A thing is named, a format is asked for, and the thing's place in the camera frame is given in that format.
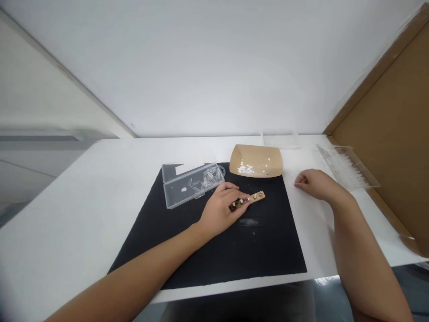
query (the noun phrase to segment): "clear plastic piece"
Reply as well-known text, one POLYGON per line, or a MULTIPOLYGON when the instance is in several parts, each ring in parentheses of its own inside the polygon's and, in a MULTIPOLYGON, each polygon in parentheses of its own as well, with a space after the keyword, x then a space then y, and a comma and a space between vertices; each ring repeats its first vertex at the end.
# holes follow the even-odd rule
POLYGON ((368 189, 380 186, 377 179, 374 178, 371 172, 353 152, 352 147, 339 145, 328 147, 317 145, 317 148, 332 171, 335 179, 344 188, 354 190, 358 188, 368 189))
POLYGON ((165 203, 173 209, 191 199, 202 197, 206 191, 216 188, 222 182, 225 169, 221 170, 216 163, 200 166, 179 176, 175 167, 179 165, 163 165, 165 203))

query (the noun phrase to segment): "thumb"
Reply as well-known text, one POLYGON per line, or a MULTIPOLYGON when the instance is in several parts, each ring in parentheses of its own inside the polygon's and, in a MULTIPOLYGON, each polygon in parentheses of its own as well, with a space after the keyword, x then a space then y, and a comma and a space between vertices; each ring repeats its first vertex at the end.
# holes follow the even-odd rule
POLYGON ((246 210, 247 210, 247 208, 249 207, 250 204, 251 204, 251 202, 246 202, 240 208, 238 208, 235 211, 231 212, 231 214, 230 214, 230 216, 232 217, 231 219, 234 222, 236 222, 237 219, 239 219, 246 212, 246 210))
POLYGON ((302 183, 302 182, 297 182, 296 184, 294 184, 295 187, 304 190, 305 192, 308 192, 308 183, 302 183))

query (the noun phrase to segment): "right hand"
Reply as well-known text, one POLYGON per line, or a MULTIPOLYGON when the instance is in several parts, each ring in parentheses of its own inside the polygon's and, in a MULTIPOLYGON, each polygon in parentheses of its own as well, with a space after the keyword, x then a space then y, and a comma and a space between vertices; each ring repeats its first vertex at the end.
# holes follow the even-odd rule
POLYGON ((294 186, 304 190, 314 198, 328 203, 353 199, 353 196, 343 186, 322 170, 304 170, 296 178, 294 186))
POLYGON ((250 195, 241 192, 235 184, 230 182, 221 183, 207 201, 201 219, 197 222, 197 226, 210 239, 219 235, 235 223, 251 203, 244 203, 234 212, 229 208, 230 204, 237 199, 247 199, 248 197, 250 195))

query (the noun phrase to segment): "black felt pad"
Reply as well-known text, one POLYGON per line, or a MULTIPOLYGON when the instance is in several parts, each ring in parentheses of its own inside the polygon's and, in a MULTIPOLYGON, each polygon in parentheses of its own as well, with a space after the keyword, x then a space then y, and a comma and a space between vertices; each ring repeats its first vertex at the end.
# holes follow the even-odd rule
MULTIPOLYGON (((245 224, 253 220, 236 222, 191 255, 162 289, 307 272, 283 177, 243 177, 231 174, 229 163, 219 164, 227 171, 225 181, 241 191, 264 191, 266 198, 252 204, 242 217, 259 225, 245 224)), ((167 209, 160 171, 109 273, 197 222, 212 194, 167 209)))

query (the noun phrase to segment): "white fragment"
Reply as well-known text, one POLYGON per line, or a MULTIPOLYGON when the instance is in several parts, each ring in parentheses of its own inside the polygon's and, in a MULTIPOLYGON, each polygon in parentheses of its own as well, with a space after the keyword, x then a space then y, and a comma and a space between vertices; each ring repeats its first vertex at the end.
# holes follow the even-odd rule
POLYGON ((237 168, 237 170, 239 173, 248 173, 248 174, 255 173, 255 171, 252 170, 252 168, 253 167, 251 165, 247 165, 247 166, 242 165, 241 167, 237 168))

